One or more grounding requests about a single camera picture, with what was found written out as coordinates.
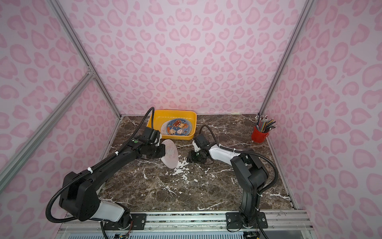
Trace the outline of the pale pink coaster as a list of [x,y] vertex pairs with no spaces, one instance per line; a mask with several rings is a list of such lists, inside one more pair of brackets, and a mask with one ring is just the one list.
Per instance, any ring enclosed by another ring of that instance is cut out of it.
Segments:
[[175,143],[166,139],[162,142],[165,145],[165,155],[161,157],[161,161],[170,169],[175,169],[179,163],[178,149]]

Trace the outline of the blue cartoon coaster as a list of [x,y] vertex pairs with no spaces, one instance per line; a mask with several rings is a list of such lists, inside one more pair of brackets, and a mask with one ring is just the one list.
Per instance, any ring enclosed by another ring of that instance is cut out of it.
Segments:
[[192,124],[187,119],[172,119],[166,124],[169,135],[185,136],[191,132]]

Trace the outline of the white butterfly coaster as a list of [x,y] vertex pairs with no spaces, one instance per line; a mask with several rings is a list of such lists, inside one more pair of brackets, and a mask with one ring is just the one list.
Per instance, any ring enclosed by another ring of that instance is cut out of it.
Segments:
[[164,122],[161,125],[160,132],[161,132],[162,135],[168,135],[167,124],[168,124],[167,122]]

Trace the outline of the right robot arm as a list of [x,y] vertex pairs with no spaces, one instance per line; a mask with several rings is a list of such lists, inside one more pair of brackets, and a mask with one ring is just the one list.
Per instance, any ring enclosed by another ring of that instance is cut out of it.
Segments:
[[278,180],[277,167],[268,158],[252,150],[236,150],[220,144],[212,129],[203,125],[193,138],[194,150],[188,153],[187,162],[206,164],[221,161],[233,168],[239,186],[242,188],[242,203],[236,219],[227,219],[227,229],[267,228],[265,214],[260,212],[262,194],[273,187]]

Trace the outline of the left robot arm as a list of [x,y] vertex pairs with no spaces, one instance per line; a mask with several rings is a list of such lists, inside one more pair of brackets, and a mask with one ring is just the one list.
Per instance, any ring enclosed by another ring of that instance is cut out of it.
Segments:
[[165,156],[166,146],[160,142],[161,133],[147,126],[142,134],[136,128],[130,138],[113,154],[80,173],[70,172],[63,186],[49,200],[46,219],[55,224],[91,220],[116,224],[118,229],[132,229],[130,210],[118,203],[99,198],[97,191],[127,164],[137,159]]

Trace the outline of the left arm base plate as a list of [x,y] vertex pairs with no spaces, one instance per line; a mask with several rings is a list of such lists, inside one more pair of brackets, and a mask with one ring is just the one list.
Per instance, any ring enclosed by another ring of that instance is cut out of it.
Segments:
[[106,231],[116,230],[144,230],[146,224],[147,214],[132,213],[128,216],[122,216],[118,222],[105,221],[103,228]]

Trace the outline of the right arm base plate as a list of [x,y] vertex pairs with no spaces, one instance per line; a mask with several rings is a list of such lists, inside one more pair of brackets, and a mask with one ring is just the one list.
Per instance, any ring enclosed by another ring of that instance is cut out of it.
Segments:
[[228,230],[241,230],[241,229],[262,229],[269,227],[265,213],[255,212],[252,216],[246,216],[240,212],[225,213],[226,228]]

